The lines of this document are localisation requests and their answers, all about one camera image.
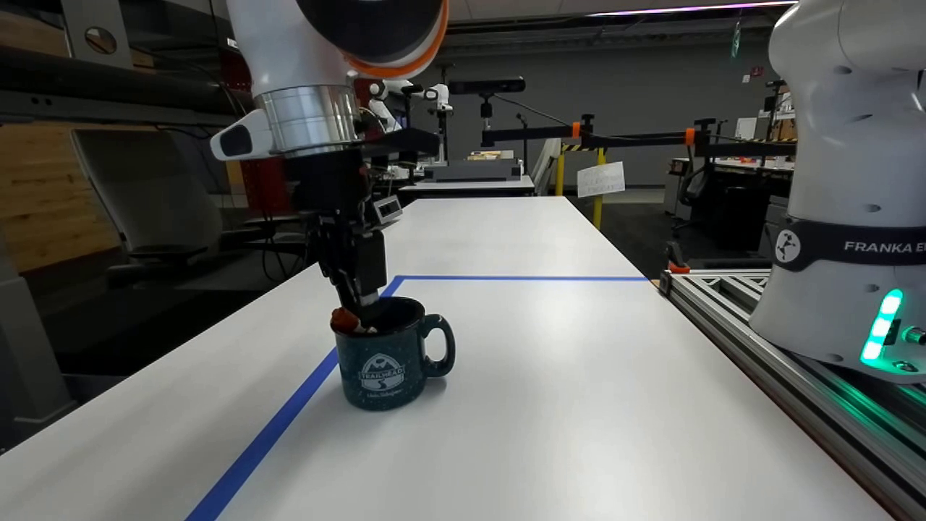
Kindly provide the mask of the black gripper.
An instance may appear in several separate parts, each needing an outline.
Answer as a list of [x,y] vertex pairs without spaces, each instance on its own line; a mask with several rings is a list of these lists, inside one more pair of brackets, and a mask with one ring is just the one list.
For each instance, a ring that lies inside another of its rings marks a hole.
[[373,180],[363,171],[363,154],[290,155],[287,176],[292,203],[308,215],[309,252],[332,274],[341,306],[360,310],[380,300],[384,236],[373,210]]

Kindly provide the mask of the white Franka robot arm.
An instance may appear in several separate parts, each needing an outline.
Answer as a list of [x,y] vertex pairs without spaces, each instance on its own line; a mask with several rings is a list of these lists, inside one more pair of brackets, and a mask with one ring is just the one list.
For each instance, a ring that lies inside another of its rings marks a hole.
[[[352,76],[410,79],[448,0],[225,0],[254,106],[219,160],[284,160],[309,180],[322,270],[360,310],[381,287]],[[815,362],[926,378],[926,0],[794,0],[769,63],[797,106],[794,187],[750,328]]]

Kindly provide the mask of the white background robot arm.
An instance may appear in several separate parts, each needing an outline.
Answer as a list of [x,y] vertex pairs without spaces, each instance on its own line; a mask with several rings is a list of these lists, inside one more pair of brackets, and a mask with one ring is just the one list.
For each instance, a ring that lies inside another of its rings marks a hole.
[[309,252],[339,283],[384,280],[381,232],[400,219],[400,186],[442,160],[438,134],[410,121],[410,103],[452,113],[446,83],[367,79],[357,83],[357,137],[292,160],[292,200],[308,210]]

